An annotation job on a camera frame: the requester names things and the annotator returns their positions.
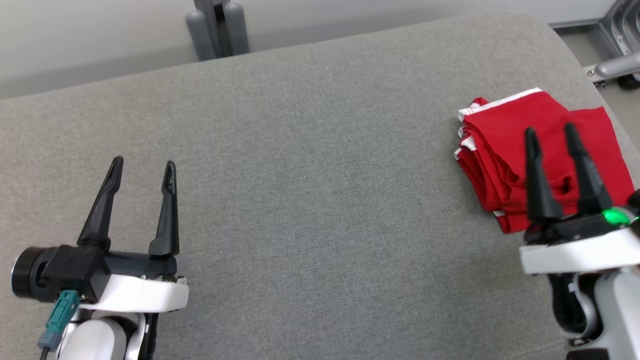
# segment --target glowing green indicator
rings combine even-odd
[[[602,211],[604,218],[611,225],[629,225],[631,221],[629,221],[629,217],[624,212],[616,209],[606,209]]]

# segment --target black cable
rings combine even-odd
[[[47,360],[47,356],[49,356],[49,347],[43,347],[42,353],[40,354],[40,360]]]

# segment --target red cloth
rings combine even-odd
[[[484,104],[484,99],[474,102]],[[535,92],[466,115],[458,163],[487,211],[505,233],[527,228],[524,132],[536,130],[552,193],[565,215],[576,212],[579,196],[575,167],[566,148],[564,125],[573,122],[596,164],[614,205],[634,191],[611,121],[603,108],[568,111],[545,92]]]

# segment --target teal connector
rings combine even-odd
[[[75,315],[78,306],[80,306],[80,295],[77,291],[62,291],[47,320],[47,330],[62,333]]]

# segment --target floor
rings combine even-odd
[[[582,65],[598,63],[613,56],[596,26],[559,29],[557,32]],[[636,149],[640,150],[640,89],[626,91],[612,82],[599,90]]]

